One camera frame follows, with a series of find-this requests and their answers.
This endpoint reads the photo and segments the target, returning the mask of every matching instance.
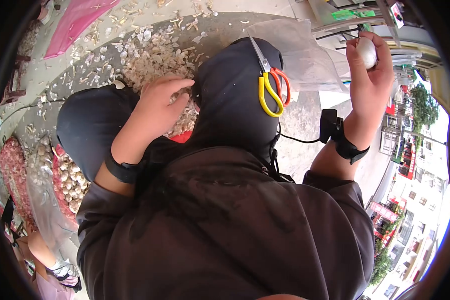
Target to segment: yellow scissor handle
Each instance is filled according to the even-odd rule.
[[[267,103],[265,102],[265,87],[267,88],[268,93],[271,95],[271,97],[275,100],[275,102],[278,105],[278,112],[276,113],[271,111],[268,108]],[[270,81],[268,80],[268,72],[264,72],[263,77],[258,77],[258,99],[260,100],[261,107],[270,117],[277,118],[283,114],[284,105],[280,97],[277,95],[277,93],[270,85]]]

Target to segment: orange scissor handle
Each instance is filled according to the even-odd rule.
[[[273,76],[273,78],[275,79],[275,83],[277,84],[277,92],[278,92],[278,95],[280,95],[280,99],[282,99],[283,107],[286,107],[290,103],[290,96],[291,96],[290,81],[288,80],[288,77],[285,75],[285,73],[283,73],[282,70],[280,70],[280,69],[272,68],[270,70],[270,73]],[[285,84],[286,84],[287,95],[286,95],[285,101],[283,101],[282,84],[280,83],[280,80],[278,79],[278,75],[280,75],[283,78],[283,80],[285,81]]]

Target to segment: black wrist strap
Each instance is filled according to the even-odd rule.
[[[358,150],[357,147],[347,140],[344,133],[343,121],[340,126],[337,126],[339,129],[336,131],[334,135],[331,136],[331,139],[335,141],[335,150],[337,153],[344,159],[350,159],[350,165],[353,165],[354,162],[360,160],[364,157],[370,149],[370,146],[365,150]]]
[[[112,150],[108,151],[105,157],[105,166],[114,177],[123,183],[135,183],[137,181],[138,173],[142,170],[144,161],[136,165],[122,163],[115,161],[112,155]]]

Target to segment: white sneaker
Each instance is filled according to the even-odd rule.
[[[40,22],[42,22],[43,25],[47,24],[48,21],[50,21],[53,10],[55,9],[55,1],[54,0],[48,1],[47,4],[45,4],[45,8],[48,9],[48,12],[46,16],[42,20],[40,20]]]

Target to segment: scissor blade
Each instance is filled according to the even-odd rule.
[[[250,38],[250,41],[252,42],[253,49],[255,50],[255,53],[257,53],[258,61],[260,63],[261,69],[264,72],[270,72],[270,64],[268,63],[268,60],[265,58],[264,54],[260,50],[260,47],[258,47],[257,42],[252,38],[250,33],[247,31],[248,37]]]

